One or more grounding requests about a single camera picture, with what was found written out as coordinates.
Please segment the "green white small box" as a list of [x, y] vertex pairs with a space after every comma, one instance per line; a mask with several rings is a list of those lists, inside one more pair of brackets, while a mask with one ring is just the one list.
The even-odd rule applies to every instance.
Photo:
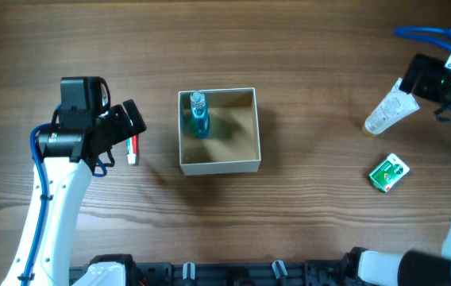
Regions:
[[369, 174], [372, 186], [386, 193], [399, 182], [411, 169], [394, 153], [390, 153], [385, 160], [377, 165]]

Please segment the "blue mouthwash bottle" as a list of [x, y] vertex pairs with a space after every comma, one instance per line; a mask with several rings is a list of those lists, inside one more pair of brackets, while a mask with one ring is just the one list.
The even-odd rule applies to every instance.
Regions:
[[191, 96], [191, 121], [194, 125], [195, 136], [207, 139], [210, 132], [210, 116], [206, 96], [201, 91], [194, 91]]

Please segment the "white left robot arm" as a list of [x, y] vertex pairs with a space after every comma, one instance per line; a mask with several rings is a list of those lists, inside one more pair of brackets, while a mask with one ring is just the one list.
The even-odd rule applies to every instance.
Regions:
[[79, 208], [93, 177], [115, 162], [99, 156], [146, 130], [133, 100], [107, 107], [92, 128], [64, 128], [57, 107], [51, 122], [30, 134], [33, 196], [20, 244], [4, 285], [66, 285]]

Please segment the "white lotion tube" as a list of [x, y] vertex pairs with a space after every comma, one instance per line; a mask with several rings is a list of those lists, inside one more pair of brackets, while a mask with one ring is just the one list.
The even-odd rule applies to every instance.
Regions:
[[419, 110], [414, 96], [400, 89], [403, 79], [399, 78], [383, 100], [366, 118], [363, 131], [377, 136], [398, 121]]

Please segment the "teal red toothpaste tube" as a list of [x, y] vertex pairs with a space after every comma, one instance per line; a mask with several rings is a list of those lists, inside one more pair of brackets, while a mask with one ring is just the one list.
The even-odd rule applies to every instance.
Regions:
[[130, 165], [137, 164], [137, 152], [138, 152], [138, 136], [134, 135], [126, 140], [127, 147], [127, 161]]

